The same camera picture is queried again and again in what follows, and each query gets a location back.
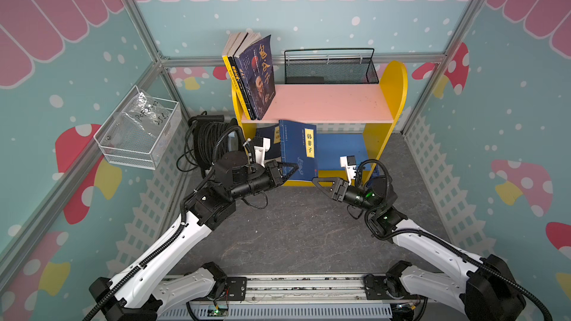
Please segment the black antler cover book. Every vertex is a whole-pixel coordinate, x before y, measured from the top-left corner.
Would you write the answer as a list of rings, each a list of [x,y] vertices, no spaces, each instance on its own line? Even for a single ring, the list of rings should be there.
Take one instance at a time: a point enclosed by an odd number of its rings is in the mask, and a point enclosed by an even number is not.
[[[248,33],[247,32],[242,32],[239,34],[236,33],[232,34],[232,37],[234,38],[234,41],[232,42],[232,45],[230,46],[227,55],[228,61],[230,63],[230,71],[232,74],[233,83],[235,83],[236,86],[236,94],[238,96],[239,102],[242,105],[242,108],[244,109],[245,116],[248,120],[252,120],[253,118],[255,118],[254,110],[251,107],[250,100],[248,98],[244,84],[242,82],[242,77],[239,72],[239,68],[236,64],[236,59],[234,58],[235,53],[238,51],[242,43],[244,43],[245,40],[248,38]]]

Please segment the yellow cartoon cover book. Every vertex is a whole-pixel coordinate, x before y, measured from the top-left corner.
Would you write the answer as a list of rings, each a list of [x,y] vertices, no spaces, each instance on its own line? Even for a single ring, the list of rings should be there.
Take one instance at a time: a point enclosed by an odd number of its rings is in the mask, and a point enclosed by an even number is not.
[[[229,37],[228,37],[228,41],[226,42],[226,45],[225,45],[225,47],[224,47],[224,49],[223,49],[223,51],[222,51],[222,59],[223,59],[223,61],[224,61],[225,67],[227,68],[227,71],[228,71],[228,73],[229,73],[230,80],[231,80],[231,82],[232,82],[233,92],[235,93],[236,98],[238,99],[238,96],[237,96],[237,94],[236,94],[236,86],[235,86],[235,83],[233,83],[232,74],[231,74],[231,71],[230,71],[230,63],[229,63],[228,58],[227,58],[228,50],[229,50],[230,46],[232,45],[232,42],[233,42],[233,41],[234,41],[234,38],[232,37],[232,34],[230,34]]]

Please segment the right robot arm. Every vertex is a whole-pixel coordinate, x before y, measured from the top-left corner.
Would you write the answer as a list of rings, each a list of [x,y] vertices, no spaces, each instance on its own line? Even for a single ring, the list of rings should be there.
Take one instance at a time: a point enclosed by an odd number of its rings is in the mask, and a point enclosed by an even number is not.
[[[515,281],[503,259],[464,251],[399,212],[392,177],[379,160],[363,161],[347,180],[315,177],[312,182],[333,201],[360,209],[373,238],[404,248],[437,268],[431,273],[409,262],[397,263],[387,273],[387,289],[394,296],[404,291],[426,297],[470,320],[516,320],[528,302],[544,320],[553,318],[538,297]]]

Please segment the dark blue book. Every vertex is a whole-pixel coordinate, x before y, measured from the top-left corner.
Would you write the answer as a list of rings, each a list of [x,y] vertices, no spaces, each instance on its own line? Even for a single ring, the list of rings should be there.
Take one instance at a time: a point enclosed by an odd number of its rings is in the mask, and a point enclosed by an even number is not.
[[[280,120],[281,160],[296,163],[298,170],[290,181],[311,182],[318,176],[316,134],[317,126],[291,120]]]

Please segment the old man cover book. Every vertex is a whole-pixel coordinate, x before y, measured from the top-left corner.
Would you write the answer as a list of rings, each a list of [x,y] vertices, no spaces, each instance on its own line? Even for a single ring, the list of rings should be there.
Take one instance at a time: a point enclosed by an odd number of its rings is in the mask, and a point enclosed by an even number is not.
[[[247,33],[248,38],[242,43],[234,58],[254,110],[255,118],[252,120],[262,120],[276,95],[272,36],[262,37],[260,33]]]

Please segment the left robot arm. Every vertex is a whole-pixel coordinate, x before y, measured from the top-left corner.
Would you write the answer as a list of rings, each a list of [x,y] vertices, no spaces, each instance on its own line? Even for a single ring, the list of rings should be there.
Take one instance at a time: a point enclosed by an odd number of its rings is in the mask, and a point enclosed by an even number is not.
[[[252,142],[240,126],[226,129],[214,144],[211,168],[180,204],[177,220],[138,259],[113,278],[101,277],[89,288],[98,313],[107,320],[157,320],[166,311],[195,299],[216,300],[227,282],[213,262],[187,276],[165,281],[188,252],[236,211],[236,202],[281,187],[299,169],[297,163],[256,160]]]

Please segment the blue book yellow label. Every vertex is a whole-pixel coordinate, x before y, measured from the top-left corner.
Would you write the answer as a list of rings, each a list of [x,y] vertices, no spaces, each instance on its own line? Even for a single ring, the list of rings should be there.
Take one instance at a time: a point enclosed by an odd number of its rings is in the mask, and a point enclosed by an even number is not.
[[[280,125],[258,126],[254,137],[257,157],[264,152],[265,161],[281,159]]]

